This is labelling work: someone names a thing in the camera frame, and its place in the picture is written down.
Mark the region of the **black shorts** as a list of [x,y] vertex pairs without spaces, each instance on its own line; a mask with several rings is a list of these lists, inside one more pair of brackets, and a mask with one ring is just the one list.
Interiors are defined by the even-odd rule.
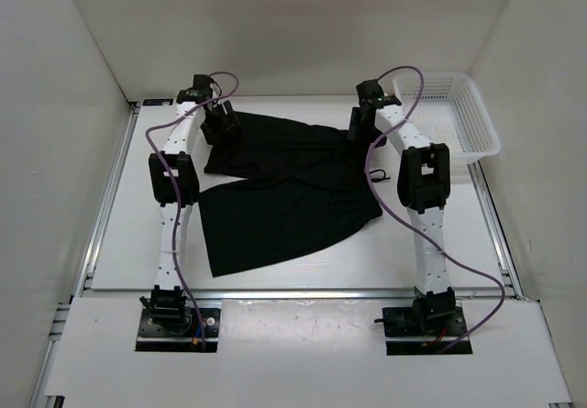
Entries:
[[203,191],[199,211],[213,276],[303,257],[382,216],[367,182],[368,148],[381,133],[239,112],[238,142],[213,146],[205,173],[234,177]]

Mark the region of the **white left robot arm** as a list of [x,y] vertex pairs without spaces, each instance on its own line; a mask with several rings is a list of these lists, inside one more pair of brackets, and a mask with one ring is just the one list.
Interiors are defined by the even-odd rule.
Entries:
[[181,335],[191,324],[205,328],[198,304],[181,267],[185,254],[186,231],[193,205],[200,193],[199,181],[190,155],[205,116],[230,98],[239,79],[232,72],[196,74],[192,86],[180,91],[175,118],[148,127],[145,139],[153,194],[161,216],[161,243],[155,287],[178,293],[187,302],[171,303],[161,312],[161,324],[173,335]]

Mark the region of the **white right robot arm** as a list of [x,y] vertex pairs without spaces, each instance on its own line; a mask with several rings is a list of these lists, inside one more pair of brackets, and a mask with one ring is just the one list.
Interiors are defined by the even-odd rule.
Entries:
[[443,215],[450,194],[449,147],[434,143],[404,120],[402,103],[387,95],[376,79],[356,86],[359,105],[352,109],[349,138],[369,143],[364,171],[374,149],[390,141],[400,155],[397,194],[414,233],[416,282],[412,323],[431,335],[456,309],[445,257]]

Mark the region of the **white plastic basket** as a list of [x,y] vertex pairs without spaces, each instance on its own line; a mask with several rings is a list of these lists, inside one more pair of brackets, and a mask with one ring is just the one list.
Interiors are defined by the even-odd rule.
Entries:
[[422,98],[411,120],[435,143],[449,147],[454,168],[497,155],[501,142],[474,81],[462,72],[399,73],[393,90],[404,108],[412,106],[419,91]]

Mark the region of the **aluminium front rail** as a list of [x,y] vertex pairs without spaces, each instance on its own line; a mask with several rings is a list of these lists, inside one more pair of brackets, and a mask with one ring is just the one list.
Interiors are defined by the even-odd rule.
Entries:
[[[457,289],[457,299],[498,299],[499,288]],[[86,288],[84,298],[138,298],[149,296],[150,290],[98,290]],[[367,299],[367,300],[409,300],[415,292],[408,289],[324,289],[324,290],[199,290],[193,292],[196,300],[317,300],[317,299]]]

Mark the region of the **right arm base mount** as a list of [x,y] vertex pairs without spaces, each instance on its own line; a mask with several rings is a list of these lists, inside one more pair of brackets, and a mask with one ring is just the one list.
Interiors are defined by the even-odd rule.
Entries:
[[418,292],[408,307],[383,307],[373,323],[383,326],[388,356],[473,353],[463,310],[451,288],[426,295]]

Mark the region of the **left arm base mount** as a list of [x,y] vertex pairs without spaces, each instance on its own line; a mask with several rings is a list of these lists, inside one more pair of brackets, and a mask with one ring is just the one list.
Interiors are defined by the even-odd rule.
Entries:
[[141,296],[141,314],[135,341],[138,352],[216,353],[221,325],[219,307],[199,308],[188,302],[179,286],[150,297]]

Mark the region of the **aluminium left rail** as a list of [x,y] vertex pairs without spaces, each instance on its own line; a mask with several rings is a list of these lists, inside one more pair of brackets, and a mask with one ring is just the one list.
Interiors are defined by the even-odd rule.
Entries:
[[80,297],[83,295],[84,285],[95,270],[95,264],[97,262],[109,216],[115,201],[116,190],[119,185],[126,156],[137,124],[139,110],[140,102],[132,102],[129,104],[129,116],[127,119],[127,124],[116,148],[115,158],[108,174],[99,209],[95,217],[92,231],[87,241],[83,256],[81,258],[79,274],[75,280],[70,295],[70,302],[72,302],[75,297]]

